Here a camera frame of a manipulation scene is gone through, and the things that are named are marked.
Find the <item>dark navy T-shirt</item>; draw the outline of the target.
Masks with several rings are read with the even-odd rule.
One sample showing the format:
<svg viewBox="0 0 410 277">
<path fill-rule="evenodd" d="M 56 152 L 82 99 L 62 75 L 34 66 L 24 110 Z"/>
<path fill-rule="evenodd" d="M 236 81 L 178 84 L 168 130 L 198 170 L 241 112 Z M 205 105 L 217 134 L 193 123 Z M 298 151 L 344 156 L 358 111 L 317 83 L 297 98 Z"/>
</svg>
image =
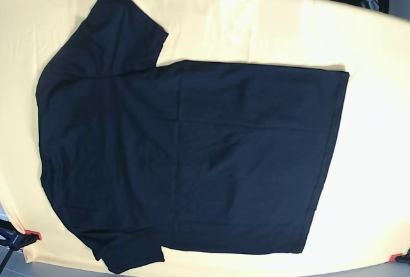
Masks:
<svg viewBox="0 0 410 277">
<path fill-rule="evenodd" d="M 156 62 L 167 32 L 97 0 L 37 85 L 41 184 L 64 226 L 120 274 L 162 248 L 301 253 L 349 74 Z"/>
</svg>

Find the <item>yellow table cloth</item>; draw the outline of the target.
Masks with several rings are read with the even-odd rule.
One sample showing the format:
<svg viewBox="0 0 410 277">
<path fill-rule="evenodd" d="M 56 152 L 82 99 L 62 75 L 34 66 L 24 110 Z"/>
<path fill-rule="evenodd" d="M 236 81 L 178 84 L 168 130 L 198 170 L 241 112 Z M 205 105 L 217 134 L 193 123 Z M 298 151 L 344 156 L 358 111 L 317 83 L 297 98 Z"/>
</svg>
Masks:
<svg viewBox="0 0 410 277">
<path fill-rule="evenodd" d="M 53 276 L 107 271 L 40 186 L 38 77 L 97 0 L 1 0 L 1 205 L 22 252 Z M 309 276 L 384 264 L 409 249 L 409 22 L 327 0 L 132 0 L 168 32 L 160 65 L 271 63 L 350 74 L 338 141 L 301 254 L 164 249 L 131 276 Z"/>
</svg>

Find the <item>left red black clamp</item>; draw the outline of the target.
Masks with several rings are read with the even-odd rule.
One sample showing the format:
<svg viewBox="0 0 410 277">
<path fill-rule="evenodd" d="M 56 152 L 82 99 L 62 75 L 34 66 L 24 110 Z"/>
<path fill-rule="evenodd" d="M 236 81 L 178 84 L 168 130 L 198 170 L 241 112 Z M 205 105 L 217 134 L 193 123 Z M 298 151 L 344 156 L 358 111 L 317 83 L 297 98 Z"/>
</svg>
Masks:
<svg viewBox="0 0 410 277">
<path fill-rule="evenodd" d="M 10 221 L 1 222 L 1 245 L 16 251 L 42 239 L 41 234 L 35 231 L 18 232 Z"/>
</svg>

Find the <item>red black clamp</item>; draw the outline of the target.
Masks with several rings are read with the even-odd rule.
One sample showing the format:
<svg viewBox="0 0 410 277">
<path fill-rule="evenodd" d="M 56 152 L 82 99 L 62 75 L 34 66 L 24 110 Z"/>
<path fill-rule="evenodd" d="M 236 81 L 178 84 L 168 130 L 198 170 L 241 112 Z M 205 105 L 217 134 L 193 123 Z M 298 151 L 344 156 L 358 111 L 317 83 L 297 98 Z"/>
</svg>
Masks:
<svg viewBox="0 0 410 277">
<path fill-rule="evenodd" d="M 16 251 L 42 239 L 41 234 L 35 231 L 18 232 L 10 221 L 1 222 L 1 245 Z"/>
<path fill-rule="evenodd" d="M 401 253 L 390 256 L 389 261 L 410 265 L 410 249 L 408 249 L 406 254 Z"/>
</svg>

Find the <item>right red black clamp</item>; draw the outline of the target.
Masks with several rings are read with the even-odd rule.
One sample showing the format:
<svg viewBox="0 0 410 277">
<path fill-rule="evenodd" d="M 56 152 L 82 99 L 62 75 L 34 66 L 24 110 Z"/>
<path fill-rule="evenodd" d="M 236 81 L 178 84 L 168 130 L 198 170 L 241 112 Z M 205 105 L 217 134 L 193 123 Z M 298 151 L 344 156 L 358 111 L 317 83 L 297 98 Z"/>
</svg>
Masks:
<svg viewBox="0 0 410 277">
<path fill-rule="evenodd" d="M 389 261 L 410 265 L 410 249 L 408 249 L 406 254 L 401 253 L 390 256 Z"/>
</svg>

